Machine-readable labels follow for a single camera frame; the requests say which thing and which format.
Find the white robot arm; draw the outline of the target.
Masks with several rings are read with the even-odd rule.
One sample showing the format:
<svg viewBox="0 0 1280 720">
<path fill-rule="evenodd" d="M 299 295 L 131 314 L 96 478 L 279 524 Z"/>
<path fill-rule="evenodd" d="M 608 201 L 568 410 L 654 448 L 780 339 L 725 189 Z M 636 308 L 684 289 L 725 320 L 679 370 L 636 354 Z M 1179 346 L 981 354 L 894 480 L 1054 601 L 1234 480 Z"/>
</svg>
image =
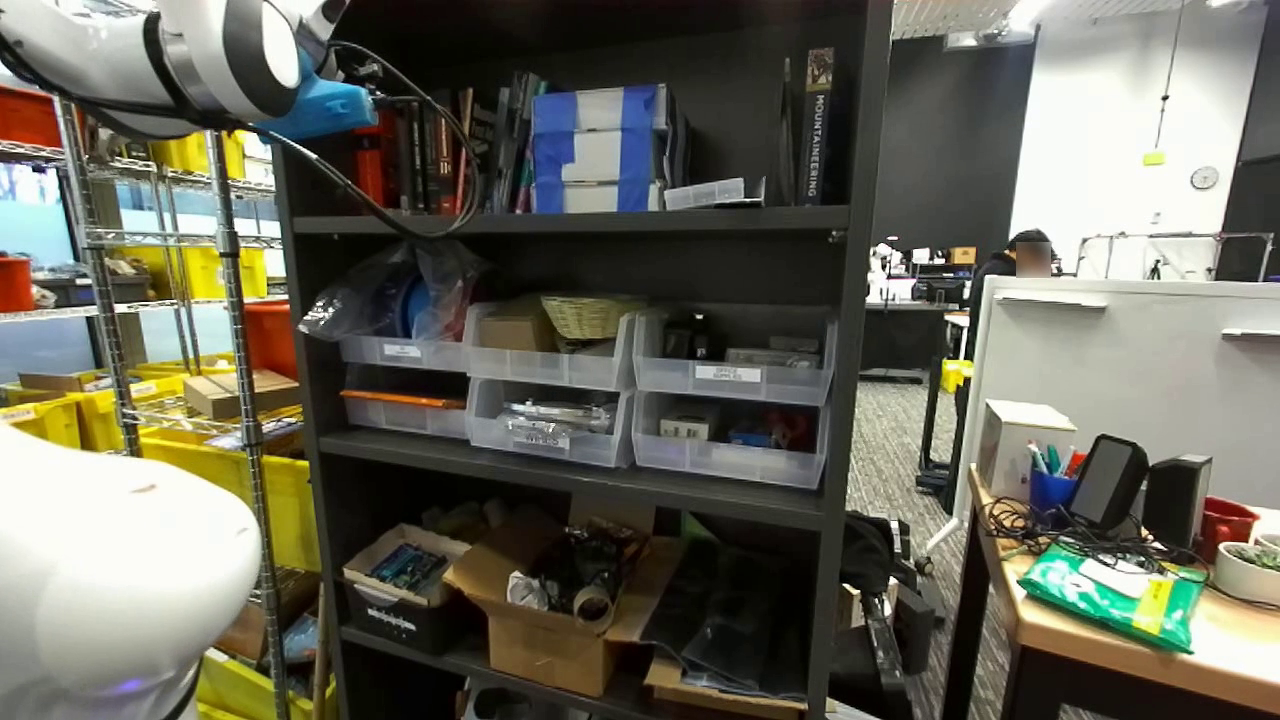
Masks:
<svg viewBox="0 0 1280 720">
<path fill-rule="evenodd" d="M 146 141 L 285 120 L 350 0 L 0 0 L 5 69 Z"/>
</svg>

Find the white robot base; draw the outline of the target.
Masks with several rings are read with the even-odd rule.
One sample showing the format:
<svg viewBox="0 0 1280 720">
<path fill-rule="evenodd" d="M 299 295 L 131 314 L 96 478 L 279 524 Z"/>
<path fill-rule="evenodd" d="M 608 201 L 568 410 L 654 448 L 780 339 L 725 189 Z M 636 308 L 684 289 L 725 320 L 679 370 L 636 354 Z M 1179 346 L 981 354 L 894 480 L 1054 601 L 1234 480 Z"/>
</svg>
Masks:
<svg viewBox="0 0 1280 720">
<path fill-rule="evenodd" d="M 237 493 L 0 430 L 0 720 L 197 720 L 260 563 Z"/>
</svg>

